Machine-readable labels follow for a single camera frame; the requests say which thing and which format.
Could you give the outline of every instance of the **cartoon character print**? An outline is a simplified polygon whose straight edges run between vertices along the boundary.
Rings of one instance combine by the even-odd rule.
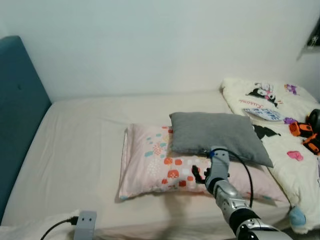
[[[292,159],[296,159],[301,162],[304,159],[304,156],[301,155],[299,151],[288,151],[286,154]]]
[[[268,127],[263,127],[263,126],[259,126],[259,125],[255,125],[253,124],[253,129],[256,133],[256,135],[258,136],[258,138],[261,140],[264,138],[264,136],[267,137],[272,137],[274,135],[279,135],[281,136],[279,133],[276,133],[275,131],[273,131],[272,129],[268,128]]]
[[[284,124],[292,124],[298,122],[297,120],[293,119],[292,117],[286,117],[284,120]]]
[[[284,88],[286,91],[289,93],[292,93],[293,95],[297,95],[297,86],[295,85],[290,85],[290,84],[285,84]]]
[[[255,83],[254,85],[256,86],[256,88],[254,88],[253,91],[248,94],[249,96],[266,99],[274,104],[275,107],[278,106],[278,103],[276,102],[276,96],[274,94],[273,85],[269,83]]]

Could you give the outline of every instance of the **orange toy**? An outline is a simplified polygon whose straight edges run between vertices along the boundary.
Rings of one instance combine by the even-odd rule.
[[[313,134],[302,144],[315,155],[320,155],[320,135],[318,133]]]
[[[308,123],[293,122],[289,125],[289,129],[295,137],[309,138],[314,134]]]

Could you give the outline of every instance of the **teal headboard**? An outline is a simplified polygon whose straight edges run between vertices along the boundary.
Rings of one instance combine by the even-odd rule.
[[[29,146],[50,105],[20,37],[0,39],[0,222]]]

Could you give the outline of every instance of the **gray cushion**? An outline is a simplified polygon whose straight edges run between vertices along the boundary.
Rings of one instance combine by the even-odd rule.
[[[203,149],[224,146],[243,161],[273,167],[249,117],[226,113],[175,112],[170,118],[173,128],[171,149],[174,152],[201,155],[204,154]]]

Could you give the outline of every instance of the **bed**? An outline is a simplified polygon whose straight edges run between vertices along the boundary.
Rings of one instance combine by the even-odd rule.
[[[219,90],[51,105],[19,37],[0,41],[0,63],[1,226],[80,209],[97,211],[100,239],[234,237],[212,197],[165,193],[117,200],[128,125],[169,126],[168,115],[177,111],[231,113]],[[254,201],[253,209],[268,224],[288,226],[287,200]]]

